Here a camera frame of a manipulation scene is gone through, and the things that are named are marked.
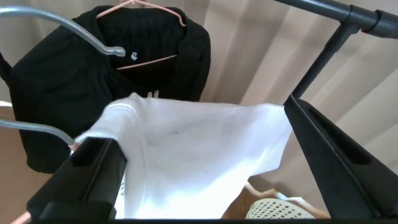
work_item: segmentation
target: beige curtain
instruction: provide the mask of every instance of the beige curtain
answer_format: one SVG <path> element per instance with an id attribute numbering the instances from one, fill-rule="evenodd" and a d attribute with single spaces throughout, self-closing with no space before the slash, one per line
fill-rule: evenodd
<path id="1" fill-rule="evenodd" d="M 396 0 L 339 0 L 398 14 Z M 30 0 L 31 5 L 76 17 L 109 0 Z M 322 50 L 338 23 L 271 0 L 149 0 L 183 9 L 211 37 L 211 69 L 202 101 L 282 104 Z M 56 25 L 36 20 L 43 38 Z M 398 172 L 398 42 L 358 33 L 303 95 L 325 116 Z M 324 208 L 294 135 L 278 170 L 253 180 Z"/>

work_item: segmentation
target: black shirt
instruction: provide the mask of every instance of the black shirt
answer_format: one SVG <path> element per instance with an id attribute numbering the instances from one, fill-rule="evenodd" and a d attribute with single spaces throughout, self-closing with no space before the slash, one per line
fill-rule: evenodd
<path id="1" fill-rule="evenodd" d="M 210 69 L 207 31 L 176 8 L 170 9 L 183 17 L 186 27 L 159 9 L 122 8 L 96 18 L 109 8 L 96 7 L 74 21 L 105 45 L 124 47 L 126 56 L 104 55 L 72 31 L 57 28 L 10 74 L 1 74 L 8 80 L 17 120 L 51 125 L 75 138 L 93 125 L 107 104 L 132 92 L 147 96 L 158 90 L 159 98 L 200 99 Z M 151 65 L 116 70 L 175 54 Z M 58 137 L 20 134 L 33 170 L 53 173 L 70 154 Z"/>

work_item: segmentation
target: pink hanger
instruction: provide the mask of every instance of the pink hanger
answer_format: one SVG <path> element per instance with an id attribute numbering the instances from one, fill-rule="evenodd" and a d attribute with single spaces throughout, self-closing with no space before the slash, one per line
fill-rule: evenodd
<path id="1" fill-rule="evenodd" d="M 151 6 L 151 7 L 154 7 L 154 8 L 156 8 L 156 9 L 161 9 L 161 10 L 163 10 L 163 11 L 169 12 L 169 13 L 171 13 L 171 14 L 173 14 L 173 15 L 175 15 L 175 16 L 178 17 L 181 26 L 183 26 L 183 27 L 187 26 L 187 25 L 185 25 L 185 24 L 182 22 L 182 17 L 181 17 L 181 15 L 178 14 L 178 13 L 176 13 L 176 12 L 174 12 L 173 10 L 170 10 L 170 9 L 165 8 L 165 7 L 158 6 L 158 5 L 155 5 L 155 4 L 152 4 L 152 3 L 140 1 L 140 0 L 128 0 L 128 1 L 126 1 L 126 2 L 124 2 L 124 3 L 118 4 L 117 6 L 114 6 L 114 7 L 110 8 L 110 9 L 108 9 L 108 10 L 105 10 L 105 11 L 99 13 L 99 14 L 97 15 L 97 19 L 100 18 L 101 16 L 107 15 L 107 14 L 110 13 L 110 12 L 113 12 L 113 11 L 115 11 L 115 10 L 117 10 L 117 9 L 120 9 L 121 7 L 126 6 L 126 5 L 128 5 L 128 4 L 130 4 L 130 3 L 131 3 L 131 4 L 139 3 L 139 4 Z M 169 59 L 169 58 L 173 58 L 173 57 L 176 57 L 176 56 L 177 56 L 177 55 L 171 55 L 171 56 L 168 56 L 168 57 L 165 57 L 165 58 L 160 58 L 160 59 L 153 60 L 153 61 L 150 61 L 150 62 L 139 63 L 139 64 L 137 64 L 137 65 L 124 66 L 124 67 L 117 68 L 117 70 L 123 70 L 123 69 L 134 68 L 134 67 L 140 67 L 140 66 L 143 66 L 143 65 L 148 65 L 148 64 L 160 62 L 160 61 L 163 61 L 163 60 L 167 60 L 167 59 Z"/>

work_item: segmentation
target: black metal rod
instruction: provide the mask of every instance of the black metal rod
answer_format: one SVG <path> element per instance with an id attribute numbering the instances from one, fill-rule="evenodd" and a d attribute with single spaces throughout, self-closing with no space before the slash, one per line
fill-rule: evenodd
<path id="1" fill-rule="evenodd" d="M 351 12 L 351 7 L 331 0 L 275 0 L 290 6 L 304 9 L 315 14 L 344 21 Z"/>
<path id="2" fill-rule="evenodd" d="M 310 86 L 311 82 L 318 76 L 321 70 L 329 62 L 332 56 L 340 49 L 340 47 L 346 42 L 351 34 L 358 32 L 358 28 L 355 26 L 340 24 L 335 33 L 330 37 L 326 43 L 325 48 L 321 54 L 317 57 L 311 67 L 308 69 L 304 77 L 298 83 L 292 94 L 296 98 L 300 98 L 305 90 Z"/>

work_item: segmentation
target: white cloth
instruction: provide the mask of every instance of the white cloth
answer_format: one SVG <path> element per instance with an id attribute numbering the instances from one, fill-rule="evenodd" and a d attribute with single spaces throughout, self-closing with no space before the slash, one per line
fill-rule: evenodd
<path id="1" fill-rule="evenodd" d="M 121 146 L 125 218 L 221 218 L 251 175 L 278 168 L 291 130 L 282 106 L 133 93 L 76 141 L 113 138 Z"/>

